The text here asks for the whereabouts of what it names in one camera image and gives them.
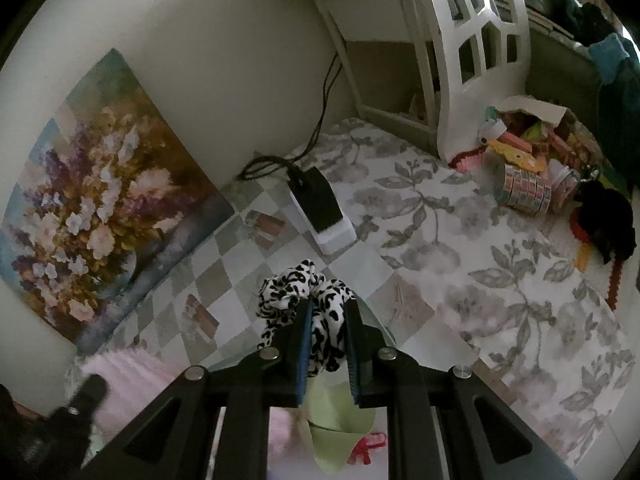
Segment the leopard print fabric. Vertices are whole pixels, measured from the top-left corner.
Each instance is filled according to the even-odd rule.
[[[309,298],[312,304],[308,376],[315,377],[322,370],[335,372],[346,355],[343,305],[354,300],[355,295],[341,280],[328,280],[316,272],[310,260],[264,280],[258,297],[258,316],[267,320],[267,327],[258,348],[271,345],[276,330],[293,323],[296,307],[304,298]]]

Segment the black cable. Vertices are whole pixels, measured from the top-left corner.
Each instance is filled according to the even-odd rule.
[[[278,171],[280,168],[287,168],[290,173],[293,173],[294,176],[302,178],[302,170],[300,170],[300,168],[297,167],[295,163],[301,160],[303,157],[307,156],[318,142],[318,137],[320,136],[320,131],[322,129],[322,123],[324,122],[324,116],[326,114],[326,108],[328,105],[331,88],[334,86],[335,80],[338,79],[338,76],[342,71],[342,64],[338,62],[338,69],[329,82],[331,72],[335,66],[335,62],[337,61],[337,59],[338,54],[336,53],[334,54],[334,57],[329,64],[329,68],[324,75],[324,81],[322,82],[322,113],[320,114],[320,118],[316,123],[316,127],[311,133],[311,137],[309,138],[305,149],[299,155],[296,155],[292,158],[283,158],[276,155],[256,156],[244,168],[242,168],[242,171],[238,174],[238,180],[256,180],[258,178],[270,175],[271,173]]]

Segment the white wall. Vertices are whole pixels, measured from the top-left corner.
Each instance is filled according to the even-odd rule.
[[[307,138],[334,52],[311,0],[48,0],[0,72],[2,210],[44,124],[112,46],[217,185],[254,150]],[[340,79],[327,121],[353,113]],[[46,412],[74,346],[3,282],[0,297],[0,382]]]

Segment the pink plush item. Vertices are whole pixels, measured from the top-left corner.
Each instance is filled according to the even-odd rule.
[[[82,372],[98,374],[107,381],[107,396],[95,414],[95,423],[108,442],[182,370],[137,349],[91,356],[82,365]]]
[[[181,369],[165,364],[142,349],[118,350],[95,355],[82,365],[82,372],[98,374],[107,381],[108,392],[95,414],[105,444],[129,424],[174,379]],[[218,417],[213,455],[218,450],[224,408]],[[269,461],[282,456],[291,441],[295,418],[284,408],[271,408]]]

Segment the flower vase painting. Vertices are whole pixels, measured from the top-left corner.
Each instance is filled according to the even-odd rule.
[[[4,214],[0,272],[92,353],[232,213],[111,50],[31,150]]]

